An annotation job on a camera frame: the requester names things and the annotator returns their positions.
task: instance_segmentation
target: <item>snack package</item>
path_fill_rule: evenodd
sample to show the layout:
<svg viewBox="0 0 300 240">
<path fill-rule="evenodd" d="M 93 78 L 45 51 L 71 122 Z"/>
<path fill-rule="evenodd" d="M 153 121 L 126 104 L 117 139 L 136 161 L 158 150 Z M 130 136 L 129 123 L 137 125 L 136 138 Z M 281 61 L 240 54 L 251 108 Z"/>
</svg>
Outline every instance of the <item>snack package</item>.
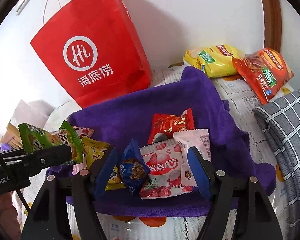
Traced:
<svg viewBox="0 0 300 240">
<path fill-rule="evenodd" d="M 86 162 L 86 156 L 87 154 L 85 153 L 84 150 L 84 154 L 83 154 L 83 161 L 82 163 L 76 164 L 76 165 L 72 165 L 73 167 L 73 171 L 72 171 L 72 175 L 76 175 L 79 171 L 84 170 L 87 168 L 87 162 Z"/>
<path fill-rule="evenodd" d="M 194 121 L 191 108 L 186 109 L 181 116 L 154 114 L 152 117 L 152 129 L 148 144 L 171 139 L 174 132 L 193 129 Z"/>
<path fill-rule="evenodd" d="M 142 187 L 142 199 L 164 198 L 192 192 L 192 187 L 181 183 L 183 158 L 175 139 L 142 147 L 141 155 L 150 168 L 149 179 Z"/>
<path fill-rule="evenodd" d="M 73 129 L 77 133 L 80 139 L 82 139 L 83 136 L 91 137 L 92 134 L 94 133 L 94 130 L 91 128 L 83 128 L 83 127 L 78 127 L 78 126 L 73 126 Z"/>
<path fill-rule="evenodd" d="M 19 124 L 18 127 L 23 148 L 27 154 L 65 144 L 71 147 L 72 157 L 70 161 L 63 163 L 63 165 L 82 163 L 82 142 L 67 121 L 63 121 L 59 131 L 51 133 L 27 123 Z"/>
<path fill-rule="evenodd" d="M 106 142 L 92 140 L 86 136 L 82 137 L 82 144 L 87 154 L 85 157 L 86 167 L 83 169 L 90 168 L 95 160 L 101 159 L 110 145 Z M 117 166 L 115 166 L 106 186 L 106 190 L 114 190 L 119 188 L 125 188 L 125 185 L 120 178 Z"/>
<path fill-rule="evenodd" d="M 244 53 L 230 45 L 217 45 L 187 50 L 184 60 L 205 72 L 209 78 L 217 78 L 237 73 L 232 64 L 232 57 L 244 57 Z"/>
<path fill-rule="evenodd" d="M 294 75 L 281 54 L 269 48 L 232 61 L 263 105 Z"/>
<path fill-rule="evenodd" d="M 190 147 L 197 147 L 201 156 L 211 161 L 210 140 L 207 129 L 189 130 L 184 132 L 175 132 L 173 138 L 181 146 L 181 152 L 184 163 L 181 165 L 181 184 L 184 186 L 196 187 L 197 183 L 188 163 L 188 150 Z"/>
<path fill-rule="evenodd" d="M 150 170 L 140 154 L 138 142 L 132 140 L 121 158 L 120 175 L 132 195 L 137 195 Z"/>
</svg>

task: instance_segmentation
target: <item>metal screw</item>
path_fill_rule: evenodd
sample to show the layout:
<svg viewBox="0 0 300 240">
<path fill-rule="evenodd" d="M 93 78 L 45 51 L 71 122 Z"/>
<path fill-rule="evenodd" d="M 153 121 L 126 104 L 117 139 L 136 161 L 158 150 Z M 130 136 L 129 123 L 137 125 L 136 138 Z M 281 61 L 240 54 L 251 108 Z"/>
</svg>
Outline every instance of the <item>metal screw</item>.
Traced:
<svg viewBox="0 0 300 240">
<path fill-rule="evenodd" d="M 256 177 L 250 177 L 250 181 L 253 182 L 253 183 L 257 183 L 258 182 L 258 179 Z"/>
<path fill-rule="evenodd" d="M 220 176 L 220 177 L 223 177 L 226 173 L 222 170 L 218 170 L 217 171 L 217 175 Z"/>
<path fill-rule="evenodd" d="M 81 175 L 81 176 L 86 176 L 86 175 L 88 175 L 88 174 L 89 174 L 89 171 L 88 171 L 87 169 L 81 170 L 81 171 L 80 171 L 80 175 Z"/>
<path fill-rule="evenodd" d="M 53 181 L 54 180 L 54 175 L 49 175 L 47 177 L 47 181 Z"/>
</svg>

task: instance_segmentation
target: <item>yellow snack wrapper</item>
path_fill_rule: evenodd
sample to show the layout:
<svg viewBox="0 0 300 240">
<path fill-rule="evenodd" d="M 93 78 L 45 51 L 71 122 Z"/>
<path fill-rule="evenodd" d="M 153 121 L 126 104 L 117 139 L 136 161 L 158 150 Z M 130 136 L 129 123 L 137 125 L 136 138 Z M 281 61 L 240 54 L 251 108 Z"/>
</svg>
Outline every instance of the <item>yellow snack wrapper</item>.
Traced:
<svg viewBox="0 0 300 240">
<path fill-rule="evenodd" d="M 85 159 L 87 163 L 87 169 L 90 168 L 95 160 L 101 159 L 109 147 L 109 144 L 106 142 L 98 142 L 85 136 L 82 137 L 82 144 L 86 154 Z M 117 166 L 115 166 L 106 186 L 106 190 L 114 190 L 119 188 L 125 188 L 125 185 L 120 178 Z"/>
<path fill-rule="evenodd" d="M 209 78 L 237 74 L 232 57 L 242 58 L 244 53 L 230 45 L 217 45 L 207 48 L 188 49 L 184 60 L 189 65 L 205 72 Z"/>
</svg>

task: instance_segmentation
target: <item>lay's potato chips bag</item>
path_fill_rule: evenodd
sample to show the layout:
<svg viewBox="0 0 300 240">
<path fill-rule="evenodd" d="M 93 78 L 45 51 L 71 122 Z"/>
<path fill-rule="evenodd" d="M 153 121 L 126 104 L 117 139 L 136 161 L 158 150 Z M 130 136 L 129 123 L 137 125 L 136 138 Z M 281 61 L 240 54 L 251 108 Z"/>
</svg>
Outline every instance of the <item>lay's potato chips bag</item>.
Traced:
<svg viewBox="0 0 300 240">
<path fill-rule="evenodd" d="M 233 58 L 232 61 L 263 105 L 294 76 L 282 55 L 269 48 L 246 55 L 243 59 Z"/>
<path fill-rule="evenodd" d="M 230 45 L 217 45 L 207 48 L 187 50 L 184 60 L 191 66 L 205 72 L 209 78 L 237 74 L 232 57 L 244 57 L 242 51 Z"/>
</svg>

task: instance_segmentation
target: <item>purple towel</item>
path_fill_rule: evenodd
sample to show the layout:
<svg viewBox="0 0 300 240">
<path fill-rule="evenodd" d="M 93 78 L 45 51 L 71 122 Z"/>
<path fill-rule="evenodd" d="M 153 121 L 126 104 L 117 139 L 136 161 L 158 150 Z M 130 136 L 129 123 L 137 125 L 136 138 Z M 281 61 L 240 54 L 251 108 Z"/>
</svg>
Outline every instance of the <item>purple towel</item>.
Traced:
<svg viewBox="0 0 300 240">
<path fill-rule="evenodd" d="M 196 129 L 207 128 L 211 161 L 217 170 L 234 178 L 256 176 L 271 194 L 275 189 L 275 170 L 270 164 L 253 162 L 249 135 L 241 131 L 229 114 L 228 101 L 222 101 L 214 85 L 200 70 L 186 67 L 181 81 L 137 91 L 73 113 L 69 122 L 95 130 L 92 138 L 115 145 L 123 151 L 132 138 L 139 146 L 147 144 L 155 113 L 181 115 L 192 108 Z M 72 167 L 52 167 L 47 175 L 71 176 Z M 208 213 L 210 203 L 198 192 L 180 196 L 141 200 L 127 189 L 106 191 L 96 202 L 97 212 L 142 217 L 196 217 Z"/>
</svg>

